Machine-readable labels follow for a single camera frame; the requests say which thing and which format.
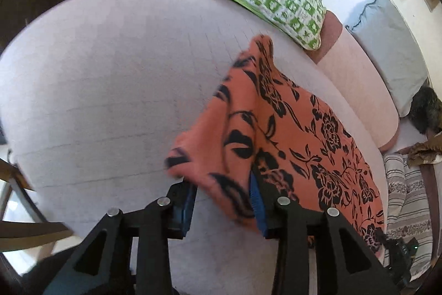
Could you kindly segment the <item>orange black floral shirt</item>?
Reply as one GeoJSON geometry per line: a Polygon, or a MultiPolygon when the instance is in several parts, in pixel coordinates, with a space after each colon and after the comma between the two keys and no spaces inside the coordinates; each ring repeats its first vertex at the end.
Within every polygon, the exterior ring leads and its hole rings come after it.
{"type": "Polygon", "coordinates": [[[385,170],[367,133],[349,132],[326,102],[281,73],[259,34],[238,55],[192,128],[165,161],[170,175],[202,188],[232,219],[257,228],[249,185],[269,183],[309,210],[339,210],[382,253],[385,170]]]}

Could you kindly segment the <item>striped floral back cushion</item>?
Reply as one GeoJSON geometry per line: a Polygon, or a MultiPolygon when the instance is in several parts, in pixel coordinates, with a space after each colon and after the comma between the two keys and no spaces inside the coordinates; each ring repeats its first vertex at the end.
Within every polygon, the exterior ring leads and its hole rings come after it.
{"type": "Polygon", "coordinates": [[[403,231],[407,237],[402,237],[404,242],[408,242],[415,237],[419,243],[419,248],[411,266],[411,278],[419,278],[430,268],[433,250],[432,221],[430,219],[430,209],[428,197],[425,191],[422,172],[418,167],[411,181],[411,199],[407,202],[406,220],[403,231]]]}

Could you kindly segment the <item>striped floral pillow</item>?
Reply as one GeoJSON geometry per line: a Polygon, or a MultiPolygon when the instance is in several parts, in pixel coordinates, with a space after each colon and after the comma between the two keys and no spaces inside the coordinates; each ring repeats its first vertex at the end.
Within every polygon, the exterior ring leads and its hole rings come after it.
{"type": "Polygon", "coordinates": [[[386,235],[391,239],[407,237],[403,227],[407,202],[411,199],[411,181],[416,168],[410,167],[407,156],[400,153],[386,155],[383,162],[388,190],[386,235]]]}

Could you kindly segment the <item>brown patterned cloth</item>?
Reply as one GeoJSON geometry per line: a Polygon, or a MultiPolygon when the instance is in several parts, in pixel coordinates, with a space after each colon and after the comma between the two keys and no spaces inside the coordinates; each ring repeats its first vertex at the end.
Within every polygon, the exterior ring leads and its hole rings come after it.
{"type": "Polygon", "coordinates": [[[416,143],[407,153],[409,166],[434,165],[442,161],[442,134],[430,138],[427,142],[416,143]]]}

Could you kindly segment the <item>wooden chair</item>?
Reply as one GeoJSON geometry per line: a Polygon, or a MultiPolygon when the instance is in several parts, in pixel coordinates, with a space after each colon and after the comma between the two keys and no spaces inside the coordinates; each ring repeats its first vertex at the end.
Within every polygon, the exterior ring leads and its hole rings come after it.
{"type": "Polygon", "coordinates": [[[36,263],[49,257],[57,242],[73,236],[38,208],[35,192],[9,160],[1,160],[1,254],[8,260],[36,263]]]}

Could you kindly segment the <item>dark furry cushion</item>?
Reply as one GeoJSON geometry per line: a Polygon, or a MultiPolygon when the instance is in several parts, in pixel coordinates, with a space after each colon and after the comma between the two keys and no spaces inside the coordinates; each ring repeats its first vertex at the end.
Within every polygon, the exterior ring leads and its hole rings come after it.
{"type": "Polygon", "coordinates": [[[421,134],[428,130],[441,132],[441,100],[433,88],[426,85],[420,88],[412,99],[408,117],[421,134]]]}

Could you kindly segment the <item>pink quilted mattress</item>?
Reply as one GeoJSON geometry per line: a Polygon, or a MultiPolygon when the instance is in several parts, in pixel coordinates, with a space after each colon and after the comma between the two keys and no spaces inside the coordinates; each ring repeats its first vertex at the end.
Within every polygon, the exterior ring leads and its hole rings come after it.
{"type": "Polygon", "coordinates": [[[369,164],[380,151],[347,100],[288,36],[232,0],[66,0],[1,54],[1,123],[40,209],[83,237],[106,211],[166,194],[164,160],[256,34],[277,68],[325,101],[369,164]]]}

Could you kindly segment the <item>pink bolster cushion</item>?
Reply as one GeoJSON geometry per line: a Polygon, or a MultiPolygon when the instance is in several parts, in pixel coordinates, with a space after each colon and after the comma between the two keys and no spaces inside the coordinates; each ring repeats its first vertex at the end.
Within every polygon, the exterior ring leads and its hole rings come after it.
{"type": "Polygon", "coordinates": [[[336,86],[382,152],[399,137],[399,114],[380,74],[334,13],[327,11],[321,46],[306,53],[336,86]]]}

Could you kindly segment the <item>grey blue pillow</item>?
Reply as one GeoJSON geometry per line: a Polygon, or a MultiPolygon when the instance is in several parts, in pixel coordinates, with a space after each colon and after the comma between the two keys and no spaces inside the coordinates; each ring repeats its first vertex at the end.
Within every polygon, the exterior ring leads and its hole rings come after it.
{"type": "Polygon", "coordinates": [[[345,25],[383,79],[401,118],[428,78],[423,53],[390,0],[365,0],[345,25]]]}

